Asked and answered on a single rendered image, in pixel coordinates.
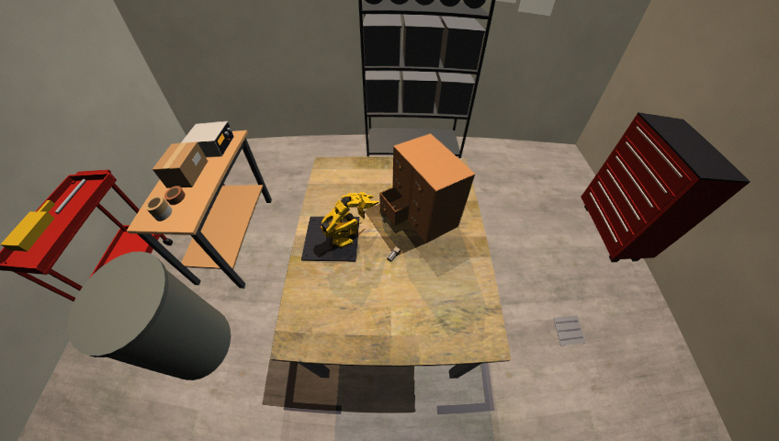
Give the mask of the dark brown wooden chest of drawers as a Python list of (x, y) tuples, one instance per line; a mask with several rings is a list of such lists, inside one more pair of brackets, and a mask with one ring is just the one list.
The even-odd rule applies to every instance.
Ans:
[(475, 174), (428, 134), (393, 146), (393, 187), (395, 149), (435, 191), (425, 243), (458, 227)]

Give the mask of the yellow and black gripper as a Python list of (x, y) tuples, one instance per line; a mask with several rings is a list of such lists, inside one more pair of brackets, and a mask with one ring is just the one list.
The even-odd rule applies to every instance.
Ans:
[(371, 195), (367, 195), (364, 192), (357, 194), (360, 198), (360, 203), (358, 204), (357, 210), (358, 214), (364, 219), (365, 218), (365, 212), (363, 209), (370, 209), (373, 206), (378, 204), (378, 201), (371, 201), (370, 198), (373, 198)]

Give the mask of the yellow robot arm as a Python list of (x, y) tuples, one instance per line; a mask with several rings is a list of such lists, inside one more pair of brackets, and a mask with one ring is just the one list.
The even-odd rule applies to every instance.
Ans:
[[(343, 248), (353, 243), (353, 240), (346, 237), (358, 233), (358, 222), (352, 213), (349, 212), (349, 208), (357, 208), (359, 203), (360, 198), (357, 193), (348, 193), (346, 196), (342, 196), (342, 200), (340, 201), (339, 199), (333, 210), (323, 218), (322, 232), (327, 238), (332, 235), (333, 245)], [(330, 219), (333, 220), (328, 223)], [(342, 223), (344, 219), (346, 222)]]

